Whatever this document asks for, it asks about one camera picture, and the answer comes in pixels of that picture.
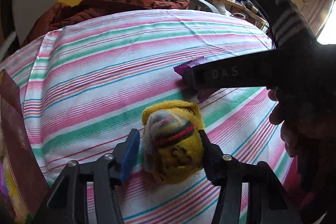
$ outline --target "tablecloth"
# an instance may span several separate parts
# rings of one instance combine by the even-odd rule
[[[20,87],[27,135],[51,185],[70,160],[88,162],[113,151],[141,113],[164,100],[195,98],[173,67],[205,56],[228,58],[271,48],[250,23],[193,10],[144,10],[88,20],[52,31],[7,58]],[[265,87],[221,89],[199,104],[211,142],[238,160],[265,160],[281,181],[290,158],[268,116],[275,103]],[[210,223],[219,187],[204,171],[164,185],[142,169],[142,148],[129,182],[117,194],[125,223]],[[95,223],[92,185],[88,210]],[[246,218],[243,186],[241,221]]]

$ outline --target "striped fabric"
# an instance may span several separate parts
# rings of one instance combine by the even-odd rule
[[[191,10],[145,10],[100,17],[49,32],[2,63],[20,87],[27,134],[52,184],[70,160],[112,151],[131,128],[143,132],[145,107],[195,100],[173,67],[270,48],[269,38],[240,19]],[[265,160],[283,180],[290,165],[280,128],[268,122],[275,103],[265,88],[222,89],[199,104],[210,141],[243,162]],[[142,169],[142,149],[126,186],[117,189],[131,223],[210,223],[219,187],[200,171],[162,185]],[[241,220],[246,216],[243,187]],[[88,209],[95,223],[92,185]]]

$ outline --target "brown blanket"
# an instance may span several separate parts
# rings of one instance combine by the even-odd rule
[[[65,3],[55,3],[35,22],[22,46],[49,31],[91,18],[134,10],[186,9],[188,4],[188,0],[82,0],[73,7]]]

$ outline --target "human hand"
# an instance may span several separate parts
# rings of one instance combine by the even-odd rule
[[[277,101],[276,91],[270,90],[268,97]],[[285,148],[290,157],[295,157],[299,150],[300,136],[314,139],[328,139],[336,137],[336,115],[321,116],[316,119],[301,118],[295,121],[285,121],[285,112],[281,103],[278,103],[269,116],[271,124],[281,126],[280,136],[285,142]]]

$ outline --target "blue gripper pad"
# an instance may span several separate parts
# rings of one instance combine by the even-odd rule
[[[132,168],[137,162],[137,155],[140,145],[140,132],[133,128],[125,142],[118,143],[112,155],[116,163],[110,168],[110,178],[114,180],[115,185],[122,186],[129,178]]]

